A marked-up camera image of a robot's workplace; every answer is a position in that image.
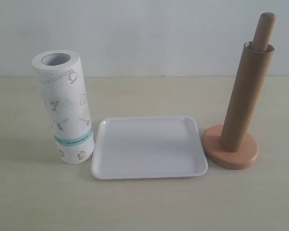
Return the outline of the printed white paper towel roll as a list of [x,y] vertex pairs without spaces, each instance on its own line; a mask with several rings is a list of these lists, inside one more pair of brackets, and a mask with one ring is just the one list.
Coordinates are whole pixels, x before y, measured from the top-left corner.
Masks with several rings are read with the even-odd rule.
[[79,54],[47,51],[32,65],[60,158],[72,165],[87,161],[94,150],[93,125]]

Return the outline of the brown cardboard tube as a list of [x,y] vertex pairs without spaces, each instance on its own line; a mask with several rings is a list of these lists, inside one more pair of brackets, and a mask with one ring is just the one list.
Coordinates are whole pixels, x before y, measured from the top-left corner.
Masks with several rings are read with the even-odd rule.
[[274,51],[270,44],[266,51],[244,44],[221,132],[220,144],[228,152],[237,152],[243,142]]

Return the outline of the wooden paper towel holder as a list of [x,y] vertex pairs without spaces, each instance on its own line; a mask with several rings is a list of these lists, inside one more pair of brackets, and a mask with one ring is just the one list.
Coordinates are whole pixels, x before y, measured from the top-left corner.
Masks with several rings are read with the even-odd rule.
[[[251,49],[254,51],[266,51],[270,44],[276,15],[274,13],[262,13],[253,40]],[[228,152],[220,144],[223,125],[216,125],[203,135],[202,145],[206,156],[215,164],[226,169],[245,169],[250,167],[258,156],[258,145],[256,140],[247,131],[243,142],[237,152]]]

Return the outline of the white rectangular plastic tray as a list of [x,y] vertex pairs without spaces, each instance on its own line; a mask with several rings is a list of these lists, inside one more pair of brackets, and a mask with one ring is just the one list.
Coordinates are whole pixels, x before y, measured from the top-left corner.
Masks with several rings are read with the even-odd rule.
[[100,180],[203,176],[208,162],[194,119],[107,118],[97,131],[91,173]]

